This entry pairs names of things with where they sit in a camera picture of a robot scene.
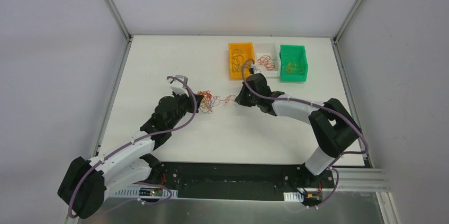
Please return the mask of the white plastic bin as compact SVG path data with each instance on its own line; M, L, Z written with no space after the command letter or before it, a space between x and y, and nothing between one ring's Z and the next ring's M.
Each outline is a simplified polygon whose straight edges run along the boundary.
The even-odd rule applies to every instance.
M275 42L254 43L257 68L265 77L280 77L280 45Z

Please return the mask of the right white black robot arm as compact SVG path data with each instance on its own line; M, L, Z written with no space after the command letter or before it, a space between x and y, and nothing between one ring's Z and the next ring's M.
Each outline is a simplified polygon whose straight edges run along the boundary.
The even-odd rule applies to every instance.
M253 74L243 82L235 101L242 106L258 107L263 113L299 120L312 127L318 147L301 167L301 182L313 187L332 163L362 136L359 126L342 103L331 98L314 103L272 91L262 74Z

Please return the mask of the left aluminium frame post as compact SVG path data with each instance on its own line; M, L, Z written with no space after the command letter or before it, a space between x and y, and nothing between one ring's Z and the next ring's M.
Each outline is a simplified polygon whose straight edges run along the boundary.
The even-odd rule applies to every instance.
M114 2L114 0L104 0L104 1L106 3L106 6L108 7L113 19L115 20L116 24L118 25L121 33L123 34L123 36L125 37L127 42L130 42L131 38L132 38L132 34L128 30L128 28L125 24L125 21L119 12L119 9L118 9L116 3Z

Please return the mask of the right aluminium frame post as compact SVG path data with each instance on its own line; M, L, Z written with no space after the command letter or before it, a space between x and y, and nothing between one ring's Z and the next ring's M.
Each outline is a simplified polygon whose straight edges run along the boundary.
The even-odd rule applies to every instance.
M340 39L343 37L344 33L346 32L347 28L351 24L353 18L355 17L356 13L362 6L363 2L364 2L364 0L355 0L354 4L352 5L351 9L349 10L348 14L346 15L343 23L341 24L336 35L334 36L335 43L338 43L340 41Z

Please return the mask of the orange plastic bin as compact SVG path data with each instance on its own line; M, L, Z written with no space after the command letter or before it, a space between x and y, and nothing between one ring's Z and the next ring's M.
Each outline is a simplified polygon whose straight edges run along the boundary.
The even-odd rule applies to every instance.
M255 60L252 42L239 42L228 44L229 76L232 80L241 80L242 67L248 59Z

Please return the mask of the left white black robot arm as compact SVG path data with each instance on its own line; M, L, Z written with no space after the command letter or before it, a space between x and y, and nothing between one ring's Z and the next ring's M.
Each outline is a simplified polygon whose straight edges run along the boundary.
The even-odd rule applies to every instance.
M172 93L162 97L150 118L124 145L90 159L75 158L69 165L58 196L68 205L70 218L86 219L93 215L113 193L145 180L155 184L161 169L151 152L162 146L187 113L196 114L202 102L200 94Z

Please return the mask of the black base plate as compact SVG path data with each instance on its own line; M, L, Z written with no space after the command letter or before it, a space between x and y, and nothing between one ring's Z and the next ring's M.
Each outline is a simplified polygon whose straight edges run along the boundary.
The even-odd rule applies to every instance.
M182 199L284 201L287 193L322 194L335 187L332 171L314 177L302 165L162 162L143 180Z

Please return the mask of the green plastic bin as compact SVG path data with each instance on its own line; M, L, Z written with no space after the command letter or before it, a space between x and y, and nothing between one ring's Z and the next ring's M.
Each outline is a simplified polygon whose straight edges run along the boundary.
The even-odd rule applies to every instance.
M305 82L308 61L305 46L280 45L280 80L283 82Z

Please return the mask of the aluminium frame post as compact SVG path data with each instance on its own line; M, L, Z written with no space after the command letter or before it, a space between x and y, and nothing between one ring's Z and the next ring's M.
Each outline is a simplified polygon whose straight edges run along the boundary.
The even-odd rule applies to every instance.
M113 19L115 20L116 24L118 25L121 33L123 34L123 36L125 37L127 42L130 42L131 38L132 38L132 34L128 30L128 28L125 24L125 21L119 12L119 9L118 9L116 3L114 2L114 0L104 0L104 1L106 3L106 6L108 7Z
M338 43L340 41L340 39L343 37L344 33L346 32L347 28L351 24L353 18L355 17L356 13L362 6L363 2L364 2L364 0L355 0L354 4L352 5L351 9L349 10L348 14L346 15L343 23L341 24L336 35L334 36L335 43Z

